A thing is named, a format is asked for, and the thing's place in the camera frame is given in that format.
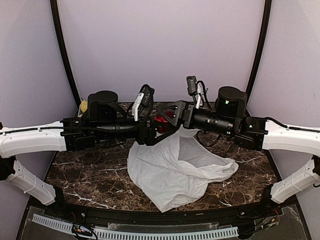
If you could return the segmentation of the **dark red fruit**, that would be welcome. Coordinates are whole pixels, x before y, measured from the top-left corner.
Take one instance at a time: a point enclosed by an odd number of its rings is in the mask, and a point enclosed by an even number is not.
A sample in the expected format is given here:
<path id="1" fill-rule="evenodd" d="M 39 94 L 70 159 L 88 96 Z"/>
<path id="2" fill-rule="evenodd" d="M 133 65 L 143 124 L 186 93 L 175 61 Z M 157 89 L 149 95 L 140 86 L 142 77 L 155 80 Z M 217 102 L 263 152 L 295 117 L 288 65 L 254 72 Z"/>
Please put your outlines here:
<path id="1" fill-rule="evenodd" d="M 169 116 L 170 118 L 173 118 L 174 116 L 174 112 L 172 110 L 167 110 L 165 112 L 165 114 L 167 116 Z M 163 123 L 165 125 L 168 125 L 168 127 L 165 127 L 165 126 L 161 126 L 161 125 L 158 125 L 157 127 L 157 132 L 159 134 L 164 134 L 164 133 L 167 133 L 171 130 L 171 124 L 163 117 L 161 116 L 159 113 L 156 114 L 156 116 L 154 117 L 154 119 L 160 123 Z"/>

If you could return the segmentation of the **white plastic bag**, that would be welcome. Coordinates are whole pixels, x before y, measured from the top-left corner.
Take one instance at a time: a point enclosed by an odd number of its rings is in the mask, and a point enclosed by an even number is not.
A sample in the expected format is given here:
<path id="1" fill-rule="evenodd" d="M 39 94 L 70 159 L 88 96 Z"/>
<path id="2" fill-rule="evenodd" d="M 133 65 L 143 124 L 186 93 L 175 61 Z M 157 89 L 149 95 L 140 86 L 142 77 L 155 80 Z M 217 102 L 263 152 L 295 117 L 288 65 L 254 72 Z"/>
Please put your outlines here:
<path id="1" fill-rule="evenodd" d="M 197 201 L 210 183 L 229 179 L 239 168 L 234 159 L 204 148 L 196 133 L 181 127 L 156 145 L 135 142 L 129 150 L 130 179 L 162 213 Z"/>

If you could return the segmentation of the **yellow fruit slice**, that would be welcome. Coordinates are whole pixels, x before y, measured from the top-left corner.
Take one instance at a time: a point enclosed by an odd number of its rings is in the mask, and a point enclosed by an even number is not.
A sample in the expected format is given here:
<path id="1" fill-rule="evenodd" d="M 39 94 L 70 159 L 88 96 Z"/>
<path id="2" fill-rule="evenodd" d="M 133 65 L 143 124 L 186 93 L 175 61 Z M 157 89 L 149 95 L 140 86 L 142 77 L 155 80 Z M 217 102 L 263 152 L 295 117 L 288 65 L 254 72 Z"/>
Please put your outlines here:
<path id="1" fill-rule="evenodd" d="M 88 102 L 86 100 L 82 100 L 79 109 L 84 114 L 88 109 Z"/>

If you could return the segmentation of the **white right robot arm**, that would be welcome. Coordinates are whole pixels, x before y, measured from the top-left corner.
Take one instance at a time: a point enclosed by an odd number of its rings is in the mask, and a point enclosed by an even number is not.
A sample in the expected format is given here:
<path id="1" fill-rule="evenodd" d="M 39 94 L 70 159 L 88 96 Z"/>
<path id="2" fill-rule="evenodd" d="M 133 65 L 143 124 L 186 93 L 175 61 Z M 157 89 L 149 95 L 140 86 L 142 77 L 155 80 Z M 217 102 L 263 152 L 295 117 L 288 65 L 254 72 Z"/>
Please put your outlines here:
<path id="1" fill-rule="evenodd" d="M 248 150 L 286 150 L 311 154 L 312 158 L 296 172 L 264 190 L 255 213 L 266 217 L 291 196 L 320 181 L 320 129 L 286 125 L 271 117 L 245 116 L 248 95 L 231 86 L 218 90 L 214 110 L 196 108 L 193 102 L 176 101 L 156 111 L 176 128 L 199 129 L 226 136 Z"/>

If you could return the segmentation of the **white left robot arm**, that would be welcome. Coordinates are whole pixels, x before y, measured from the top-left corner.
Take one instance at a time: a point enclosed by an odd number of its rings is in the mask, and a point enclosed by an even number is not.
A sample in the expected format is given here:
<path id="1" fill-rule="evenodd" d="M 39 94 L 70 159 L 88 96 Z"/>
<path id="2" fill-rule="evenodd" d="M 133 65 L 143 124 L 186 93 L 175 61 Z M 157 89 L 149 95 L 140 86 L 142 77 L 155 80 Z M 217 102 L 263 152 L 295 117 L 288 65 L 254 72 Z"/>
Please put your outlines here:
<path id="1" fill-rule="evenodd" d="M 154 89 L 144 85 L 128 110 L 118 104 L 110 90 L 92 93 L 82 115 L 39 126 L 0 128 L 0 179 L 21 189 L 60 218 L 67 218 L 70 206 L 63 191 L 45 183 L 27 170 L 17 155 L 37 152 L 76 152 L 116 139 L 135 139 L 153 146 L 177 131 L 176 114 L 160 111 L 165 121 L 151 118 Z"/>

